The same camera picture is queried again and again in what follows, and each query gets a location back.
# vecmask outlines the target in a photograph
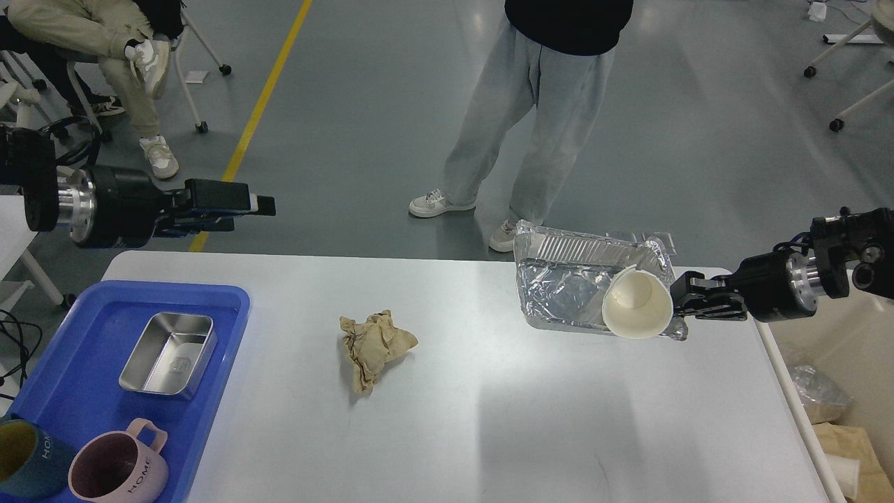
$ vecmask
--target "yellow floor line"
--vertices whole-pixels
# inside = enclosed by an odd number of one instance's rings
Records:
[[[276,57],[276,63],[274,63],[273,70],[271,70],[270,75],[267,76],[267,82],[264,84],[264,89],[261,90],[261,96],[257,98],[255,108],[251,111],[249,123],[245,124],[245,129],[242,130],[242,136],[239,138],[239,143],[236,145],[236,151],[232,153],[232,157],[227,164],[226,171],[223,172],[221,181],[232,182],[235,180],[236,173],[239,171],[239,166],[245,158],[245,152],[249,149],[251,138],[255,135],[257,124],[261,121],[261,115],[264,114],[264,109],[267,107],[267,101],[270,100],[270,95],[274,92],[276,82],[279,80],[280,73],[283,71],[286,60],[289,59],[291,47],[295,43],[295,38],[298,36],[298,32],[301,30],[301,25],[304,24],[304,18],[308,17],[308,10],[312,3],[313,0],[304,0],[304,4],[301,5],[301,10],[298,11],[298,16],[295,18],[295,22],[291,25],[289,35],[285,38],[285,42],[283,42],[283,47],[280,49],[280,54]],[[205,242],[207,240],[207,232],[199,233],[192,239],[190,252],[201,252],[202,249],[205,248]]]

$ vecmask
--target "person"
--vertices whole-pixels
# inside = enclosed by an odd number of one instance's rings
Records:
[[[632,10],[633,0],[506,0],[441,184],[411,201],[409,213],[429,218],[474,208],[506,132],[536,107],[508,218],[488,244],[511,252],[516,222],[542,224],[593,130]]]
[[[46,76],[53,84],[60,96],[68,102],[68,107],[72,111],[72,115],[86,117],[85,112],[78,100],[78,94],[72,86],[72,81],[68,78],[68,72],[65,69],[65,59],[58,55],[55,47],[47,44],[41,44],[28,40],[9,22],[9,18],[0,15],[0,50],[12,51],[16,54],[26,54],[28,58],[37,68]],[[115,96],[104,96],[97,94],[90,89],[90,86],[75,73],[80,88],[84,91],[84,96],[90,103],[93,113],[97,117],[108,117],[124,113],[121,100]]]
[[[161,135],[152,102],[164,92],[171,46],[152,39],[154,31],[137,4],[12,0],[7,15],[13,27],[31,40],[97,56],[100,71],[131,116],[152,173],[159,179],[177,174],[179,164]]]

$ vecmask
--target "blue tray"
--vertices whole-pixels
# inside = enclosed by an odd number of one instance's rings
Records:
[[[204,314],[214,320],[217,344],[190,401],[118,386],[143,328],[161,311]],[[249,296],[235,286],[97,283],[72,306],[9,412],[75,450],[101,433],[124,430],[134,418],[149,419],[169,434],[161,454],[170,475],[156,503],[179,503],[190,493],[248,316]],[[79,500],[66,488],[43,501]]]

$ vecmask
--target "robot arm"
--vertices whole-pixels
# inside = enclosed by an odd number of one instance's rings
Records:
[[[705,279],[687,271],[670,286],[677,316],[703,320],[760,321],[806,318],[816,313],[819,295],[848,296],[848,270],[854,286],[894,299],[894,212],[879,208],[814,218],[810,231],[773,251],[742,260],[736,272]]]
[[[85,166],[59,177],[46,132],[0,126],[0,184],[18,185],[32,231],[68,226],[83,248],[139,248],[152,237],[232,231],[242,215],[274,216],[274,198],[244,183],[189,179],[184,188],[158,189],[137,169]]]

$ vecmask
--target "seated person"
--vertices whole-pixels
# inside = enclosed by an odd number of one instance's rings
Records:
[[[68,79],[68,72],[65,70],[65,60],[55,52],[53,46],[40,44],[24,38],[22,34],[13,28],[6,16],[0,15],[0,50],[27,54],[31,61],[34,62],[34,65],[53,84],[56,91],[68,101],[68,107],[71,109],[72,115],[87,116],[87,112],[81,108],[78,95],[72,86],[72,81]],[[103,96],[94,93],[79,75],[78,82],[91,108],[93,108],[93,113],[97,117],[118,115],[124,112],[120,99],[114,96]]]
[[[131,0],[12,0],[7,15],[13,27],[31,40],[96,56],[105,80],[131,116],[152,173],[159,179],[176,175],[179,165],[160,134],[152,102],[164,92],[171,46],[152,39],[154,31],[136,4]]]

